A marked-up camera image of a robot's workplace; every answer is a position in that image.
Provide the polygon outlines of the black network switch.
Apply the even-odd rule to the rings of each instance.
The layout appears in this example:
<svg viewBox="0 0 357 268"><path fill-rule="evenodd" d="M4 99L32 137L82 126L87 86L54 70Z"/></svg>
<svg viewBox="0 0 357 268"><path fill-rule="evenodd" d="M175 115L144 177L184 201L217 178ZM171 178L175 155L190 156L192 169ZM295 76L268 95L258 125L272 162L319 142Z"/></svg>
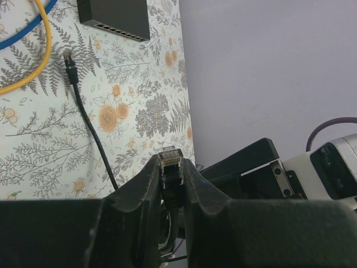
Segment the black network switch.
<svg viewBox="0 0 357 268"><path fill-rule="evenodd" d="M146 0L80 0L79 21L138 42L150 40Z"/></svg>

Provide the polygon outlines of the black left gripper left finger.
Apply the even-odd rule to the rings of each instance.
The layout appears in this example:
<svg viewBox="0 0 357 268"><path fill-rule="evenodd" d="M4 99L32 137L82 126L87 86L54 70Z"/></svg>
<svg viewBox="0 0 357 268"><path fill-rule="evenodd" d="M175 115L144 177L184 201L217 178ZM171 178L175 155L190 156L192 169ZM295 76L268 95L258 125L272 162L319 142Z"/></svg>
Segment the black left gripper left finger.
<svg viewBox="0 0 357 268"><path fill-rule="evenodd" d="M102 199L1 202L2 267L156 267L160 164Z"/></svg>

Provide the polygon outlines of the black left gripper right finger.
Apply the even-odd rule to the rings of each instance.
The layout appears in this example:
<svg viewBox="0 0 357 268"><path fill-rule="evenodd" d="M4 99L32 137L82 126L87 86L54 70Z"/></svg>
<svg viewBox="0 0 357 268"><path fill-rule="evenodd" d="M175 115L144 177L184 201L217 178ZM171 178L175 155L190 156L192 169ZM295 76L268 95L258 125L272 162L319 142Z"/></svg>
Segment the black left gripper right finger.
<svg viewBox="0 0 357 268"><path fill-rule="evenodd" d="M232 199L184 160L189 267L355 267L356 213L334 201Z"/></svg>

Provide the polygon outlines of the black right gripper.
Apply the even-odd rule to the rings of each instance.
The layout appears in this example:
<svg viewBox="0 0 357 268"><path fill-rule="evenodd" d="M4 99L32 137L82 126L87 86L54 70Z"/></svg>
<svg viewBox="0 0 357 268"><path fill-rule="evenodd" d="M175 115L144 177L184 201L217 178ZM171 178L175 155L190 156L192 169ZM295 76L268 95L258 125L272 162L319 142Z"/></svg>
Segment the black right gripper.
<svg viewBox="0 0 357 268"><path fill-rule="evenodd" d="M200 171L233 199L306 199L296 173L284 167L270 138L262 138Z"/></svg>

